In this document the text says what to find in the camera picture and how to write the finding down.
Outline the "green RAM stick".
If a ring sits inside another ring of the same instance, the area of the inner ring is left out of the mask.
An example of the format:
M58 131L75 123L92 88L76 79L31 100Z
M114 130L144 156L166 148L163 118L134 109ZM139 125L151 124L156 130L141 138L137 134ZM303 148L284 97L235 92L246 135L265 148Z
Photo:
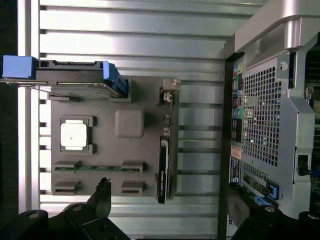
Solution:
M82 163L75 164L58 164L54 166L55 171L71 171L71 172L124 172L124 173L140 173L139 168L122 167L118 165L85 165Z

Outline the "grey plastic parts rack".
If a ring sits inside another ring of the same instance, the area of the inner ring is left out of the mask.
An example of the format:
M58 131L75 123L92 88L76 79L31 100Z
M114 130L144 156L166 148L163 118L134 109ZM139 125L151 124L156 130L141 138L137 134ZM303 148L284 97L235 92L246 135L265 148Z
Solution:
M158 103L167 78L175 77L130 77L127 98L64 97L51 102L53 195L90 195L98 181L107 178L114 196L151 196L157 200L160 136L166 114L166 107ZM66 120L81 120L87 125L84 150L65 150L61 146L61 124ZM76 163L139 168L140 172L54 170L55 165Z

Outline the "silver CPU chip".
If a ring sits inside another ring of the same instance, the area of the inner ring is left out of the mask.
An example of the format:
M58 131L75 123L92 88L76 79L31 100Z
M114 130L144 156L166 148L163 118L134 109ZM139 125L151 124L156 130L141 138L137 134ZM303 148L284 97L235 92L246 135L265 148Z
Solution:
M82 120L67 119L60 126L60 145L65 150L84 150L87 138L88 127Z

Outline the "black open PC case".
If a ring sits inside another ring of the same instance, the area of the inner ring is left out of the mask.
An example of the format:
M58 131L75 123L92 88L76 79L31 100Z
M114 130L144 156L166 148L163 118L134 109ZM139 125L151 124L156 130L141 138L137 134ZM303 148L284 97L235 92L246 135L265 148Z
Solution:
M224 45L218 240L237 227L227 188L297 219L320 215L320 11L255 14ZM279 186L268 196L266 181Z

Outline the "hard disk with blue caddy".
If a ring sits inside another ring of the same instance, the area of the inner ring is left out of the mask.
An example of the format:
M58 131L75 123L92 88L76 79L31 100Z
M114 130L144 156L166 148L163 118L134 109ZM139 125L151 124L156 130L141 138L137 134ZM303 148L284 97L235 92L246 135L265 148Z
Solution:
M0 82L69 99L125 99L128 80L106 60L72 62L4 55Z

